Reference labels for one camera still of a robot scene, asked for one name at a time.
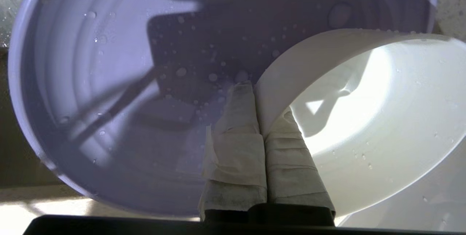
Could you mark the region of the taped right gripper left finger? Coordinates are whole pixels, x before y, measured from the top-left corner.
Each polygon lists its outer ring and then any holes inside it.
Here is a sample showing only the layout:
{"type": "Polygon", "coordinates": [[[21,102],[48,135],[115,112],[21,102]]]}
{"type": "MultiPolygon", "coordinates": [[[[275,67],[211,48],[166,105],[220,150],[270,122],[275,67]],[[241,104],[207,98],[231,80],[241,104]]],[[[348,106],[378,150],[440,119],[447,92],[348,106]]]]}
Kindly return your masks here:
{"type": "Polygon", "coordinates": [[[253,87],[249,81],[240,82],[228,89],[218,121],[206,128],[201,220],[213,211],[243,213],[266,203],[265,162],[253,87]]]}

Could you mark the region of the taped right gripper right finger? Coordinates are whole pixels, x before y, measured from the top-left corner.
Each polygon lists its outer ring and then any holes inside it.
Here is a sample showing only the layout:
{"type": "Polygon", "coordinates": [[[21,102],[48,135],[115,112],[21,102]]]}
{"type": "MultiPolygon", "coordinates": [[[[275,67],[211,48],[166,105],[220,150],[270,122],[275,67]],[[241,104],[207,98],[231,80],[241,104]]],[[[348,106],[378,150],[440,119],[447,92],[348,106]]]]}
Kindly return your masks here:
{"type": "Polygon", "coordinates": [[[264,138],[268,202],[326,207],[336,215],[330,195],[290,108],[264,138]]]}

